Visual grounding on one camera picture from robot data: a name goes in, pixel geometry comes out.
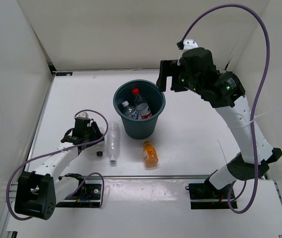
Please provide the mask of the small black label bottle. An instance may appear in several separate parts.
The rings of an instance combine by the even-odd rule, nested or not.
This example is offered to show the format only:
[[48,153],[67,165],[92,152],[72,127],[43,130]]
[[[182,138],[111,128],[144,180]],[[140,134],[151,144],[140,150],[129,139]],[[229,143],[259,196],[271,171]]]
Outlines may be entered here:
[[[104,128],[102,126],[100,126],[100,129],[102,130],[102,132],[105,132]],[[95,152],[96,152],[96,156],[98,158],[103,157],[104,153],[105,153],[105,139],[99,141],[96,145],[95,145]]]

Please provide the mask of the white cap blue label bottle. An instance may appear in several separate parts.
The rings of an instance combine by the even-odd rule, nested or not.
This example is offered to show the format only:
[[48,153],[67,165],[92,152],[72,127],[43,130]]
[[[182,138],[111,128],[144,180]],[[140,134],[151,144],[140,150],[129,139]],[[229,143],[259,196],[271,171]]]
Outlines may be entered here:
[[139,112],[135,106],[129,104],[128,101],[121,103],[123,106],[123,114],[131,119],[141,119]]

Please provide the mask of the red cap water bottle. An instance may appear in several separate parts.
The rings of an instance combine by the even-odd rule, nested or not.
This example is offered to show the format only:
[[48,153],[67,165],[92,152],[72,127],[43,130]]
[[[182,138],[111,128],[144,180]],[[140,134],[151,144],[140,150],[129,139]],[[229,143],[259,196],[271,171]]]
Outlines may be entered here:
[[147,119],[152,116],[151,109],[143,95],[140,94],[140,90],[138,88],[134,88],[132,90],[132,94],[134,95],[134,102],[136,105],[136,109],[139,112],[142,119]]

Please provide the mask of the orange juice bottle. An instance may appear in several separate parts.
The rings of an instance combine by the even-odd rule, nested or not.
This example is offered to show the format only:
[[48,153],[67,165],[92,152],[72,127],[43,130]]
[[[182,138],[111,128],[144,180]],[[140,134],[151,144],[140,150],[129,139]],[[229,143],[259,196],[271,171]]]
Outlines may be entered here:
[[154,167],[158,164],[158,155],[155,147],[150,141],[143,143],[143,159],[147,167]]

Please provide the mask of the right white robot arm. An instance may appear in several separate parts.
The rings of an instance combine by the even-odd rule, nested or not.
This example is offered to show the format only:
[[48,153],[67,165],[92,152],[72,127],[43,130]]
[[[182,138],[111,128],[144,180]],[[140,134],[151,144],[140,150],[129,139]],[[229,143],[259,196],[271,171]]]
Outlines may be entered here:
[[251,129],[251,111],[239,78],[232,72],[217,71],[209,50],[198,47],[184,52],[180,60],[162,60],[156,83],[162,92],[166,91],[168,77],[172,77],[172,91],[190,90],[209,102],[240,148],[234,159],[205,180],[208,197],[218,197],[225,186],[236,180],[262,177],[269,164],[282,156],[281,149],[267,142],[257,124]]

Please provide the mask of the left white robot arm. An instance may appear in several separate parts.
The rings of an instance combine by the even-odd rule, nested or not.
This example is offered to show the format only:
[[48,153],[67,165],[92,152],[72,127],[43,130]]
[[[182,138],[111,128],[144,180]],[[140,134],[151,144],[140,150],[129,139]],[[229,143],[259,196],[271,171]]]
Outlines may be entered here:
[[76,207],[80,202],[98,199],[102,186],[90,187],[81,174],[63,174],[70,163],[84,150],[97,155],[104,151],[104,134],[97,123],[86,116],[76,117],[74,127],[60,141],[53,155],[31,172],[22,172],[17,181],[14,211],[22,220],[49,219],[57,205],[69,200]]

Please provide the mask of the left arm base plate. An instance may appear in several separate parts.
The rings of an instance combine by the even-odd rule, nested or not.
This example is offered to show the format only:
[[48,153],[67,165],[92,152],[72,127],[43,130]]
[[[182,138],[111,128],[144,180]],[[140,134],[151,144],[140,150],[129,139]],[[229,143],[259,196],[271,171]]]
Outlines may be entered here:
[[72,197],[60,201],[57,208],[100,208],[104,192],[102,181],[85,182]]

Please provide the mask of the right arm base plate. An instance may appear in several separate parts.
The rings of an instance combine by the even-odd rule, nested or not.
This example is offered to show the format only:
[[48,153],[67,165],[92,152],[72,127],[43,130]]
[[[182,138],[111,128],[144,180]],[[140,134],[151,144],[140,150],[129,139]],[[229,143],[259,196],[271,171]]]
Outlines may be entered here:
[[190,183],[185,187],[189,192],[192,210],[229,209],[227,200],[230,185],[217,192],[211,191],[203,183]]

